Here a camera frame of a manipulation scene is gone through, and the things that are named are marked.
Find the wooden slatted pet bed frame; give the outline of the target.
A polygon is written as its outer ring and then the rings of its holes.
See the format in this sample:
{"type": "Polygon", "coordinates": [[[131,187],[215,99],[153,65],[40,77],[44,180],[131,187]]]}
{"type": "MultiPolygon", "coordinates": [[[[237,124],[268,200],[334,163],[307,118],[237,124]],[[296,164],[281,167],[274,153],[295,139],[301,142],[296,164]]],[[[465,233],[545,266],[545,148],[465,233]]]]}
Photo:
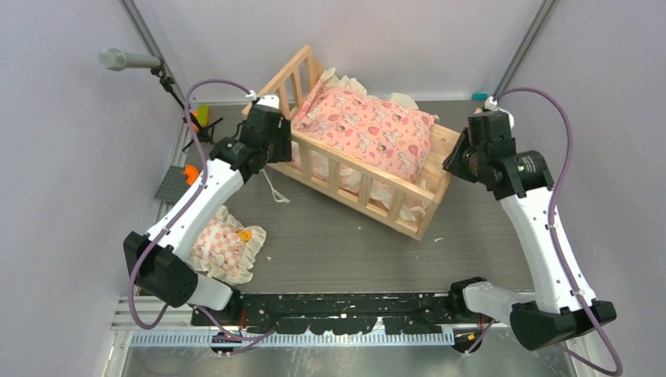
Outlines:
{"type": "MultiPolygon", "coordinates": [[[[263,93],[278,95],[280,110],[292,120],[325,70],[312,47],[303,46],[264,86],[263,93]]],[[[292,161],[277,163],[276,170],[413,239],[424,236],[452,180],[442,163],[453,150],[458,132],[439,122],[433,125],[430,154],[420,173],[426,189],[291,132],[292,161]]]]}

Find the pink printed cushion with ties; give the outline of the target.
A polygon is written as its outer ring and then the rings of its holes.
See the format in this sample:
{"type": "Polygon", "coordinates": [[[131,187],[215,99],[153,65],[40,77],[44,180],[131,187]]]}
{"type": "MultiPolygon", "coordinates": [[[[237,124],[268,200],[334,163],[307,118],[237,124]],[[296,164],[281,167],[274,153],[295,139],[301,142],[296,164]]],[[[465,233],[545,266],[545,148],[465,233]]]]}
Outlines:
{"type": "Polygon", "coordinates": [[[431,150],[437,115],[423,112],[412,98],[368,94],[355,78],[325,70],[291,120],[291,129],[347,157],[427,189],[420,173],[431,150]]]}

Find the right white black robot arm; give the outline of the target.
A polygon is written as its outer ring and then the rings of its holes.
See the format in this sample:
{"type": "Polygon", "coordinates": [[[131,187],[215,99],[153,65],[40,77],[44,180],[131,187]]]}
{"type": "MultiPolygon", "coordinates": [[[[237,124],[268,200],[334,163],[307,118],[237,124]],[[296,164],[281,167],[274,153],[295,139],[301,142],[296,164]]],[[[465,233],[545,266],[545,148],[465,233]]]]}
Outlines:
{"type": "Polygon", "coordinates": [[[508,324],[527,350],[586,335],[593,323],[617,318],[614,304],[597,299],[577,265],[567,236],[549,204],[554,180],[537,151],[518,152],[512,118],[502,111],[471,115],[446,171],[482,183],[507,214],[529,266],[534,292],[519,294],[473,277],[455,282],[448,311],[459,322],[478,313],[508,324]]]}

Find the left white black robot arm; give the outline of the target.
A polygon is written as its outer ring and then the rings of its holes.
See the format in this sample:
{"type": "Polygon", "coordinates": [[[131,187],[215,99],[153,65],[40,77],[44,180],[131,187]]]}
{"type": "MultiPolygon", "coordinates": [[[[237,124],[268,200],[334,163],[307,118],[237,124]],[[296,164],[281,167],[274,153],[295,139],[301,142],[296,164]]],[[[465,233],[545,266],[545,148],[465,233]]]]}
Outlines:
{"type": "Polygon", "coordinates": [[[130,281],[177,308],[205,306],[220,324],[241,313],[232,288],[197,273],[187,263],[192,247],[215,212],[268,163],[291,161],[291,125],[276,95],[254,101],[235,137],[225,137],[210,153],[202,173],[170,212],[145,233],[123,241],[130,281]]]}

